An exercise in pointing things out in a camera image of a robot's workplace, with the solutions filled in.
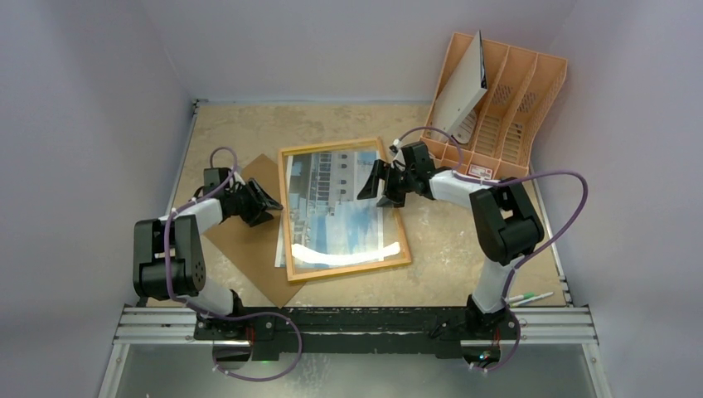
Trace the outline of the yellow wooden picture frame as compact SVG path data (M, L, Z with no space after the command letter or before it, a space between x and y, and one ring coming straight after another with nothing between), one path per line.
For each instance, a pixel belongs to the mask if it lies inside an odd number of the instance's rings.
M357 138L279 150L283 210L275 266L290 282L307 282L409 265L399 210L357 200L376 159L389 157L380 138Z

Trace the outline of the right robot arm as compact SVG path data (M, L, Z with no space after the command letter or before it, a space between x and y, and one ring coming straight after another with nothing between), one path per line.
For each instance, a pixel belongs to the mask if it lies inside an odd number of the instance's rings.
M437 167L423 142L402 146L400 154L400 162L375 160L356 197L375 198L378 207L400 208L406 195L415 193L472 212L485 259L468 297L465 325L473 336L486 337L505 317L507 290L519 261L533 254L544 238L541 220L517 178L479 180Z

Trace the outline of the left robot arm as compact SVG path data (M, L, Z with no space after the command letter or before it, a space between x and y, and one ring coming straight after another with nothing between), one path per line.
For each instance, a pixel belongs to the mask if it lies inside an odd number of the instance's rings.
M207 275L201 237L231 217L255 227L282 210L253 178L227 167L209 167L204 183L185 205L133 228L133 288L141 299L173 300L204 319L215 319L225 338L236 339L252 315L240 296Z

